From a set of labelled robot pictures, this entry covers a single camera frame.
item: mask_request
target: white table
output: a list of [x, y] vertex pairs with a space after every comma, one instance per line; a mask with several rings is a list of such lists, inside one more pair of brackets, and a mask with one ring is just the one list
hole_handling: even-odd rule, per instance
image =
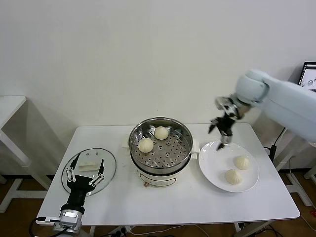
[[[35, 164], [14, 144], [14, 142], [2, 131], [3, 126], [15, 114], [26, 101], [25, 96], [0, 96], [0, 141], [2, 141], [14, 154], [15, 161], [33, 176], [44, 188], [48, 189], [51, 180], [43, 173], [35, 169]], [[44, 198], [47, 191], [18, 191], [23, 179], [16, 179], [8, 193], [0, 204], [0, 213], [8, 208], [13, 198]], [[6, 179], [0, 176], [0, 183]]]
[[[220, 134], [207, 134], [208, 124], [187, 125], [201, 147], [218, 140]], [[99, 193], [87, 197], [82, 224], [104, 225], [180, 225], [257, 222], [237, 237], [247, 236], [274, 220], [300, 216], [293, 199], [257, 136], [247, 123], [234, 125], [233, 142], [245, 147], [256, 158], [260, 177], [257, 185], [244, 193], [229, 193], [213, 186], [202, 174], [197, 160], [191, 160], [174, 185], [144, 187], [136, 174], [122, 141], [134, 126], [78, 127], [66, 150], [39, 210], [40, 216], [59, 216], [68, 193], [61, 185], [65, 164], [76, 153], [93, 147], [111, 151], [117, 160], [112, 182]]]

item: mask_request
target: floor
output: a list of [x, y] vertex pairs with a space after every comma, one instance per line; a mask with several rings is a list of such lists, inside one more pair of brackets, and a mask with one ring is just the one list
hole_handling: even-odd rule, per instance
[[[304, 187], [313, 203], [316, 203], [316, 186], [310, 180], [305, 180], [303, 174], [295, 173], [301, 185]], [[289, 184], [285, 174], [281, 174], [285, 184]], [[5, 196], [13, 183], [13, 179], [8, 180], [5, 185], [0, 185], [0, 201]], [[20, 187], [20, 190], [43, 190], [43, 187], [33, 179], [25, 179]], [[301, 214], [309, 221], [309, 223], [316, 228], [316, 218], [310, 214], [312, 207], [305, 207], [297, 194], [292, 194], [292, 197], [300, 209]], [[0, 237], [28, 237], [29, 223], [36, 217], [42, 199], [14, 199], [6, 213], [0, 213]], [[316, 236], [316, 232], [312, 231], [304, 222], [302, 218], [295, 220], [276, 221], [272, 226], [280, 232], [284, 237], [297, 236]], [[210, 237], [231, 237], [235, 233], [233, 224], [218, 224], [218, 225], [200, 225]], [[97, 227], [95, 236], [99, 237], [110, 232], [115, 227]], [[142, 226], [133, 229], [134, 233], [146, 233], [151, 231], [158, 231], [167, 229], [167, 226]], [[84, 227], [84, 230], [89, 232], [89, 227]], [[36, 226], [34, 232], [40, 237], [47, 237], [54, 234], [51, 227]], [[153, 234], [157, 237], [164, 237], [173, 235], [175, 237], [205, 237], [206, 235], [197, 227], [189, 225], [177, 229], [172, 229], [167, 232]], [[258, 237], [274, 237], [275, 234], [270, 231], [263, 232]]]

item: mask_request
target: power strip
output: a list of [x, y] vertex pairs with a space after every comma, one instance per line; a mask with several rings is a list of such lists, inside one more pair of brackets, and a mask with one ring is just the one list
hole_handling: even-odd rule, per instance
[[118, 226], [116, 227], [114, 230], [112, 230], [111, 232], [109, 232], [109, 236], [111, 236], [111, 234], [116, 234], [117, 231], [121, 231], [122, 228], [126, 229], [126, 233], [130, 232], [133, 228], [133, 226]]

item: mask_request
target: black cable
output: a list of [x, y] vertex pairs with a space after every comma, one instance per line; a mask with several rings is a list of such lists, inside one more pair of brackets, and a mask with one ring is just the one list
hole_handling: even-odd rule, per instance
[[277, 137], [276, 141], [273, 143], [273, 145], [276, 145], [278, 139], [280, 138], [280, 136], [282, 135], [282, 133], [284, 132], [285, 127], [282, 129], [282, 132], [280, 133], [280, 135]]
[[126, 228], [125, 228], [125, 227], [122, 227], [122, 228], [120, 229], [120, 231], [122, 232], [122, 234], [123, 234], [125, 237], [127, 237], [127, 235], [126, 235]]
[[276, 231], [276, 230], [272, 227], [272, 225], [269, 225], [269, 226], [270, 226], [270, 227], [271, 227], [271, 229], [274, 231], [274, 233], [276, 233], [277, 235], [279, 235], [279, 236], [283, 237], [283, 235], [281, 235], [281, 233], [280, 233], [280, 232]]
[[[36, 221], [45, 221], [45, 217], [38, 217], [38, 218], [35, 218], [33, 221], [31, 221], [30, 225], [29, 225], [29, 234], [31, 237], [35, 237], [36, 235], [33, 233], [32, 231], [32, 227], [33, 227], [33, 224], [35, 223], [36, 224]], [[66, 227], [65, 229], [63, 229], [62, 231], [52, 235], [52, 236], [48, 236], [48, 237], [57, 237], [61, 234], [63, 234], [69, 227]]]
[[279, 235], [280, 237], [283, 237], [283, 235], [281, 235], [280, 232], [276, 231], [271, 225], [269, 225], [269, 226], [270, 226], [272, 229], [263, 229], [263, 230], [260, 230], [260, 231], [258, 231], [258, 232], [255, 232], [255, 233], [249, 235], [248, 237], [255, 237], [256, 235], [259, 235], [259, 234], [261, 234], [261, 233], [263, 233], [263, 232], [265, 232], [265, 231], [273, 231], [273, 232], [275, 233], [276, 237], [278, 237], [278, 235]]

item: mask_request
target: steamed bun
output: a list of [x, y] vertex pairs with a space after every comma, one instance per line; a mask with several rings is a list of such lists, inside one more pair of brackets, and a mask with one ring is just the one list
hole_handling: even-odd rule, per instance
[[250, 161], [245, 156], [239, 156], [234, 159], [234, 164], [238, 169], [248, 169], [250, 167]]
[[143, 153], [151, 152], [154, 148], [154, 143], [150, 138], [143, 138], [138, 143], [138, 149]]
[[233, 185], [240, 184], [242, 182], [242, 176], [241, 174], [235, 170], [235, 169], [230, 169], [225, 173], [225, 179], [227, 182]]
[[154, 135], [158, 140], [164, 140], [169, 136], [169, 131], [165, 127], [157, 127]]

